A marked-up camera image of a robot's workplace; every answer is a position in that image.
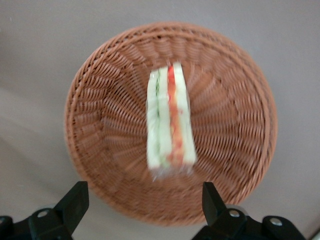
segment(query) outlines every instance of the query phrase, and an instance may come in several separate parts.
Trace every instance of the black clamp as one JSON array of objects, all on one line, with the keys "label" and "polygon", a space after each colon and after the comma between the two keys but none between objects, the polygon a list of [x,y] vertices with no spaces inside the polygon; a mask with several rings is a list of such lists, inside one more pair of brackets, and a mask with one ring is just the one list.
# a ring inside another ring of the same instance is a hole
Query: black clamp
[{"label": "black clamp", "polygon": [[89,207],[88,183],[77,182],[55,205],[14,223],[0,216],[0,240],[72,240],[72,233]]},{"label": "black clamp", "polygon": [[203,183],[202,209],[208,225],[193,240],[306,240],[284,217],[266,216],[260,223],[238,209],[227,208],[211,182]]}]

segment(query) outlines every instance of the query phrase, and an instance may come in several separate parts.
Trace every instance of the wicker basket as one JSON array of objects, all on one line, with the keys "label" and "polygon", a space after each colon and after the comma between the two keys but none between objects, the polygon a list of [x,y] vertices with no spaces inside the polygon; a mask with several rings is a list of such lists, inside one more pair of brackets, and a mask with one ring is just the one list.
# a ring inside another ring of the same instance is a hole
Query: wicker basket
[{"label": "wicker basket", "polygon": [[[151,70],[179,61],[198,162],[191,176],[154,181],[146,160]],[[65,134],[73,163],[110,206],[144,222],[203,222],[202,184],[238,204],[274,154],[277,115],[261,70],[228,38],[181,22],[127,30],[100,46],[72,82]]]}]

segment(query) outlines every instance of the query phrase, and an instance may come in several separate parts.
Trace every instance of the round wicker basket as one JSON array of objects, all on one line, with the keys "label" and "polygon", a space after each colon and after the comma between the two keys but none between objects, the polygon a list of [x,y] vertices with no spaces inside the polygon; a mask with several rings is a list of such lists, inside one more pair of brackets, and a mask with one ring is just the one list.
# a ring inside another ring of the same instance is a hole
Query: round wicker basket
[{"label": "round wicker basket", "polygon": [[[146,160],[151,70],[179,61],[190,100],[198,161],[192,175],[153,181]],[[100,46],[76,73],[65,108],[75,168],[110,206],[144,222],[181,226],[205,220],[202,184],[238,204],[264,177],[277,138],[275,102],[249,55],[196,25],[159,22]]]}]

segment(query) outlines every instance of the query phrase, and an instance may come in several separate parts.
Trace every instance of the gray surface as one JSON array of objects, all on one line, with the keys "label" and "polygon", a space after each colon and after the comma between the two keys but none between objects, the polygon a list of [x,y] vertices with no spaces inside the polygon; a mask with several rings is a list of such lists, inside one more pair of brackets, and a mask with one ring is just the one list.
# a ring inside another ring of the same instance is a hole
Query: gray surface
[{"label": "gray surface", "polygon": [[[280,215],[311,235],[320,227],[319,12],[316,0],[1,0],[0,214],[19,221],[79,179],[64,142],[64,105],[87,57],[128,28],[178,20],[224,34],[262,68],[277,105],[277,148],[242,206],[258,221]],[[187,240],[201,227],[141,223],[90,197],[76,240]]]}]

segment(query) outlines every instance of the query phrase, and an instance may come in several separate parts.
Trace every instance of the tomato slice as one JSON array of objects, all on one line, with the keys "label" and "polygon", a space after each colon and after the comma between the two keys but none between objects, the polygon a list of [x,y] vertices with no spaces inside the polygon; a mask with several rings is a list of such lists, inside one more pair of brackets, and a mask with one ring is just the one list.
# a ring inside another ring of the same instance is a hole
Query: tomato slice
[{"label": "tomato slice", "polygon": [[170,129],[172,139],[172,152],[167,159],[173,167],[181,167],[184,159],[183,138],[179,120],[179,110],[176,98],[176,81],[174,67],[168,68],[168,96],[169,96],[169,113],[170,113]]}]

